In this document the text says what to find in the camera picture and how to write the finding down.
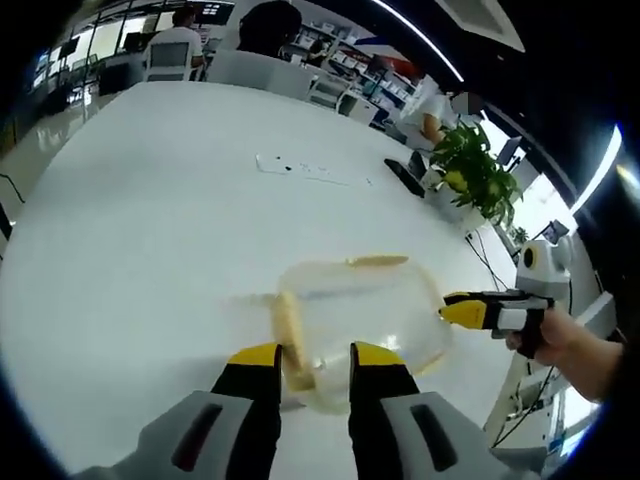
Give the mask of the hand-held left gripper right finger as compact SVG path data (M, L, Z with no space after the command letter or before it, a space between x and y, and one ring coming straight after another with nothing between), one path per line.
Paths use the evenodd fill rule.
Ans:
M436 392L419 390L404 361L350 345L348 431L359 479L539 479L541 448L496 449L481 427Z

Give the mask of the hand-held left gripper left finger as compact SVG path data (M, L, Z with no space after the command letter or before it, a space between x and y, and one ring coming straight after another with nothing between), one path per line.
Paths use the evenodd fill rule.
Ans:
M76 479L267 479L281 435L282 350L245 348L209 391L195 391L145 426L136 449Z

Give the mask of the person's right hand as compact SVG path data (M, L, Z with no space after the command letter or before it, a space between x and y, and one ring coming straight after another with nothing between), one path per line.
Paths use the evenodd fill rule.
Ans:
M599 340L561 309L544 312L539 332L542 341L533 359L541 365L557 367L563 373L584 367L598 349Z

